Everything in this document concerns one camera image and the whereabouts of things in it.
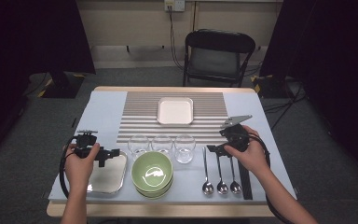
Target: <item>metal spoon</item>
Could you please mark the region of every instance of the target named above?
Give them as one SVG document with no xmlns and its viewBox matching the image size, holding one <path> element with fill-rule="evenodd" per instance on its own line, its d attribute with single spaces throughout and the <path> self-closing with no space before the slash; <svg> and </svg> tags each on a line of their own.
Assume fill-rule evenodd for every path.
<svg viewBox="0 0 358 224">
<path fill-rule="evenodd" d="M 232 164 L 232 157 L 229 158 L 229 161 L 231 162 L 231 172 L 232 172 L 232 183 L 229 186 L 231 189 L 231 192 L 238 194 L 242 192 L 241 185 L 235 181 L 235 175 L 234 175 L 234 166 Z"/>
<path fill-rule="evenodd" d="M 205 183 L 202 185 L 202 191 L 204 192 L 204 194 L 212 194 L 213 193 L 213 185 L 208 181 L 208 169 L 207 169 L 207 165 L 206 165 L 206 151 L 205 151 L 205 147 L 202 148 L 202 153 L 204 156 L 204 167 L 205 167 Z"/>
<path fill-rule="evenodd" d="M 220 176 L 220 182 L 217 184 L 217 192 L 219 192 L 220 194 L 227 194 L 228 187 L 225 184 L 225 182 L 223 182 L 222 171 L 220 170 L 220 160 L 219 160 L 219 156 L 217 154 L 216 154 L 216 158 L 217 158 L 217 166 L 219 168 L 219 176 Z"/>
</svg>

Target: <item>stacked bowls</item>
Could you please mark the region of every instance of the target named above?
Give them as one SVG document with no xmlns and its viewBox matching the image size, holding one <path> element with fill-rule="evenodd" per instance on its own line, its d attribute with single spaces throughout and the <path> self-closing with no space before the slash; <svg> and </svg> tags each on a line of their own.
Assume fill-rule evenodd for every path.
<svg viewBox="0 0 358 224">
<path fill-rule="evenodd" d="M 136 190 L 148 199 L 163 196 L 173 182 L 171 160 L 157 151 L 141 155 L 132 166 L 132 182 Z"/>
</svg>

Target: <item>power outlet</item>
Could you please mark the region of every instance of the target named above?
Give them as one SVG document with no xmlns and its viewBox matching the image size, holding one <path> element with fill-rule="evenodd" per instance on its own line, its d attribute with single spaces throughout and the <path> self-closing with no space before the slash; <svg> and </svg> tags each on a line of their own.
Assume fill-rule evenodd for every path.
<svg viewBox="0 0 358 224">
<path fill-rule="evenodd" d="M 169 11 L 168 7 L 171 7 L 171 11 L 174 11 L 175 0 L 164 0 L 164 10 Z"/>
<path fill-rule="evenodd" d="M 175 0 L 174 11 L 185 11 L 185 0 Z"/>
<path fill-rule="evenodd" d="M 169 11 L 185 11 L 185 0 L 164 0 L 164 10 Z"/>
</svg>

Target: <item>black cable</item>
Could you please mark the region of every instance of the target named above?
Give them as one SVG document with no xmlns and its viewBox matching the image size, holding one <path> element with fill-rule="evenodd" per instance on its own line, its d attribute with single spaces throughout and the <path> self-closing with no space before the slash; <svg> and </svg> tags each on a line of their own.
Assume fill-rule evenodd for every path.
<svg viewBox="0 0 358 224">
<path fill-rule="evenodd" d="M 173 22 L 172 22 L 172 7 L 168 6 L 168 14 L 170 16 L 170 22 L 171 22 L 171 53 L 172 53 L 172 58 L 174 63 L 176 64 L 177 67 L 179 67 L 181 70 L 184 69 L 184 67 L 179 64 L 179 61 L 176 57 L 176 49 L 175 49 L 175 36 L 174 36 L 174 32 L 173 32 Z"/>
<path fill-rule="evenodd" d="M 247 72 L 252 72 L 252 73 L 245 74 L 244 77 L 248 77 L 248 76 L 255 74 L 261 68 L 261 63 L 263 63 L 263 62 L 260 62 L 256 68 L 246 70 L 245 73 L 247 73 Z"/>
<path fill-rule="evenodd" d="M 247 138 L 251 138 L 255 141 L 257 141 L 261 147 L 264 149 L 264 155 L 266 157 L 266 162 L 268 167 L 271 167 L 271 161 L 269 158 L 269 151 L 267 150 L 267 146 L 266 144 L 263 142 L 263 140 L 256 134 L 253 133 L 248 133 L 248 134 L 235 134 L 237 136 L 242 136 L 242 137 L 247 137 Z M 267 196 L 266 194 L 266 201 L 267 201 L 267 205 L 269 210 L 271 211 L 271 213 L 277 218 L 279 219 L 281 222 L 285 223 L 285 224 L 293 224 L 293 222 L 291 222 L 290 220 L 286 219 L 284 216 L 282 216 L 278 210 L 276 210 L 276 208 L 272 205 L 272 203 L 269 201 L 269 196 Z"/>
<path fill-rule="evenodd" d="M 63 152 L 61 155 L 61 160 L 60 160 L 60 184 L 61 184 L 61 188 L 62 188 L 62 192 L 65 195 L 66 198 L 68 198 L 69 196 L 69 191 L 68 188 L 65 185 L 65 177 L 64 177 L 64 170 L 65 170 L 65 163 L 66 163 L 66 158 L 68 156 L 70 156 L 71 154 L 69 154 L 68 156 L 66 156 L 66 150 L 68 150 L 69 145 L 71 144 L 72 140 L 76 139 L 76 137 L 71 137 L 68 142 L 65 144 L 65 146 L 63 147 Z"/>
<path fill-rule="evenodd" d="M 108 223 L 108 222 L 114 222 L 114 223 L 123 223 L 122 221 L 120 221 L 120 218 L 109 218 L 109 219 L 106 219 L 106 220 L 102 220 L 100 222 L 98 222 L 98 224 L 104 224 L 104 223 Z"/>
<path fill-rule="evenodd" d="M 295 100 L 295 103 L 300 102 L 300 101 L 302 101 L 304 99 L 307 99 L 307 94 L 304 94 L 300 99 Z"/>
<path fill-rule="evenodd" d="M 288 105 L 289 105 L 289 103 L 276 104 L 276 105 L 266 105 L 264 107 L 264 112 L 265 113 L 276 113 L 276 112 L 282 110 L 283 108 L 287 107 Z"/>
<path fill-rule="evenodd" d="M 276 125 L 278 124 L 278 122 L 283 118 L 284 114 L 286 114 L 286 112 L 290 109 L 290 107 L 292 107 L 292 105 L 293 105 L 294 103 L 296 103 L 296 102 L 299 101 L 299 100 L 297 100 L 296 98 L 298 97 L 298 95 L 299 95 L 299 93 L 300 93 L 300 91 L 301 91 L 301 89 L 302 89 L 302 86 L 303 86 L 303 84 L 300 83 L 300 86 L 298 87 L 298 91 L 297 91 L 295 97 L 294 97 L 293 99 L 291 99 L 291 100 L 287 103 L 288 106 L 287 106 L 286 109 L 283 111 L 283 113 L 278 117 L 278 119 L 275 121 L 275 123 L 271 126 L 271 130 L 273 130 L 273 129 L 276 127 Z"/>
</svg>

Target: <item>clear glass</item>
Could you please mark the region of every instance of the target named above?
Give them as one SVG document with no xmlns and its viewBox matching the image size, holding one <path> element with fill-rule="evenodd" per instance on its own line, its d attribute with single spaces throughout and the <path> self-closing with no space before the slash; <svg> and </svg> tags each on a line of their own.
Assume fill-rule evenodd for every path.
<svg viewBox="0 0 358 224">
<path fill-rule="evenodd" d="M 134 135 L 128 142 L 129 151 L 134 160 L 149 150 L 149 139 L 141 134 Z"/>
<path fill-rule="evenodd" d="M 152 140 L 152 149 L 157 152 L 161 152 L 171 157 L 172 154 L 172 146 L 173 146 L 173 140 L 165 134 L 158 135 L 153 138 Z"/>
<path fill-rule="evenodd" d="M 194 157 L 196 140 L 188 135 L 179 135 L 175 139 L 175 158 L 180 163 L 189 163 Z"/>
</svg>

